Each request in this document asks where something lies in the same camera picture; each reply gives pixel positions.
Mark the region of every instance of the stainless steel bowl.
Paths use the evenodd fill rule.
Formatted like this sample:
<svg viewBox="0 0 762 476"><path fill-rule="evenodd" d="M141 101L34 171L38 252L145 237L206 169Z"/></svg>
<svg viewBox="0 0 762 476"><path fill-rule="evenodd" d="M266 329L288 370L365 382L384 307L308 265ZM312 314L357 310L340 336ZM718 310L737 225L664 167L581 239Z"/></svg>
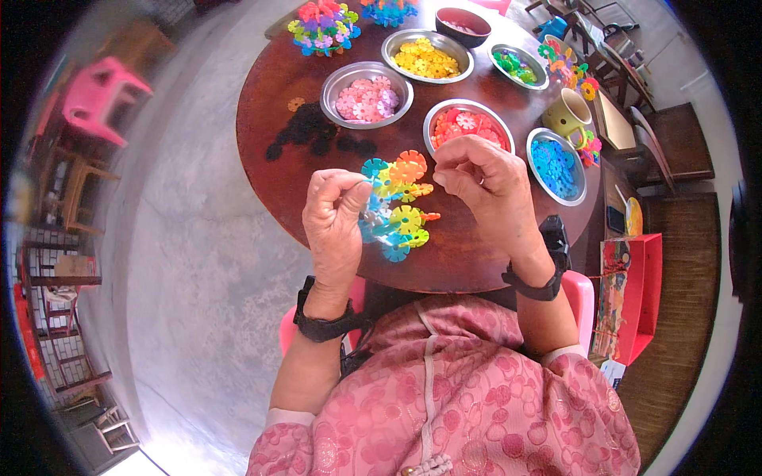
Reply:
<svg viewBox="0 0 762 476"><path fill-rule="evenodd" d="M448 99L447 101L442 101L436 106L432 107L424 119L424 142L426 142L426 149L428 149L429 154L434 155L434 145L431 143L431 136L434 135L434 129L437 128L437 124L434 121L445 110L452 109L453 107L456 107L464 112L486 114L489 116L494 124L498 124L500 126L499 130L495 130L493 124L492 129L495 130L495 132L503 138L505 145L510 146L508 151L511 154L514 153L514 137L511 135L511 131L508 130L508 126L505 125L503 120L498 117L497 114L492 112L485 105L479 104L476 101L469 101L468 99Z"/></svg>
<svg viewBox="0 0 762 476"><path fill-rule="evenodd" d="M573 196L571 200L562 199L560 196L553 193L548 188L548 186L545 185L545 182L543 182L543 178L540 177L539 172L537 171L537 168L534 166L534 160L532 159L532 142L536 140L554 140L558 142L559 144L561 144L562 149L564 149L565 151L571 152L571 154L574 156L574 170L572 171L571 176L574 178L574 185L577 186L578 190L577 190L577 194ZM580 203L582 203L585 195L588 193L588 182L584 178L584 168L582 167L582 161L579 159L579 154L577 154L577 151L575 150L574 147L572 147L572 144L570 144L568 140L554 133L550 129L546 129L545 127L538 127L537 129L529 133L529 137L527 137L527 160L529 162L530 168L532 169L532 173L534 174L534 177L539 182L539 185L556 202L566 206L577 206Z"/></svg>
<svg viewBox="0 0 762 476"><path fill-rule="evenodd" d="M518 56L521 62L525 62L527 66L529 66L532 69L532 71L534 71L535 76L537 76L536 86L528 85L527 83L521 81L519 78L514 78L498 65L498 61L495 59L494 54L496 51L499 51L500 53L502 53L503 50L508 50L514 55ZM504 45L504 44L494 45L489 50L489 59L492 61L492 64L495 65L495 68L497 68L499 72L503 73L503 75L505 75L506 78L510 79L511 81L521 86L522 88L533 89L535 91L541 91L547 88L548 85L550 84L550 80L548 79L548 73L545 71L545 67L541 65L540 62L537 61L537 59L534 56L530 55L529 53L522 50L521 48L517 48L515 46L510 46L510 45Z"/></svg>
<svg viewBox="0 0 762 476"><path fill-rule="evenodd" d="M373 80L376 76L386 76L389 78L392 90L399 96L399 106L394 116L371 124L351 123L341 117L336 111L336 100L342 89L348 88L355 79ZM413 85L410 81L403 78L390 69L388 66L377 61L361 61L346 65L333 72L323 83L323 89L320 92L320 109L323 114L339 126L348 129L378 129L388 126L400 117L404 116L413 104Z"/></svg>
<svg viewBox="0 0 762 476"><path fill-rule="evenodd" d="M423 76L414 75L410 71L405 71L392 61L392 57L399 53L399 47L403 43L415 43L418 38L422 37L428 38L434 48L442 50L451 58L454 58L458 62L460 75L455 78L424 78ZM383 57L383 60L390 68L399 74L435 85L448 85L449 83L462 81L474 70L474 58L462 44L446 35L429 30L401 30L389 35L381 45L381 57Z"/></svg>

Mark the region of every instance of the red box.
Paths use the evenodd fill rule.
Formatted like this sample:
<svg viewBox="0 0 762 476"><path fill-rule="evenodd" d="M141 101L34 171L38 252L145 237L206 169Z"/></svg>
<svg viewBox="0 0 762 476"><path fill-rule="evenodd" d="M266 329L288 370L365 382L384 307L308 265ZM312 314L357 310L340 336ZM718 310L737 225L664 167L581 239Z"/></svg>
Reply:
<svg viewBox="0 0 762 476"><path fill-rule="evenodd" d="M619 262L612 263L611 245L607 248L607 243L616 244L618 241L624 241L629 247L629 252L625 251L625 248L617 248L620 255L615 259ZM628 366L653 340L656 332L661 298L661 233L603 241L600 250L601 275L604 276L601 280L601 300L612 296L609 289L604 289L606 274L626 275L621 320L618 321L619 327L616 329L616 346L615 350L606 356ZM605 308L607 307L601 303L599 323L596 326L599 335L607 333L605 326L599 327L600 317Z"/></svg>

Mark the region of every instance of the elderly woman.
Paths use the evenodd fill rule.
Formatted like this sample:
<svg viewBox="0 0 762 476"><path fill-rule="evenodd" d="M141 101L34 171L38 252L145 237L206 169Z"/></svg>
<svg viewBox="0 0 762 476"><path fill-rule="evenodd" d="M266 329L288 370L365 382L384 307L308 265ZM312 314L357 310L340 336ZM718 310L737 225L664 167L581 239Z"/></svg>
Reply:
<svg viewBox="0 0 762 476"><path fill-rule="evenodd" d="M434 180L510 257L517 310L473 296L405 305L379 319L371 357L341 381L341 336L320 341L300 325L248 474L637 474L620 400L552 285L559 272L537 228L527 166L476 136L443 144L434 161ZM357 216L371 192L363 179L335 169L312 176L308 324L347 309L362 252Z"/></svg>

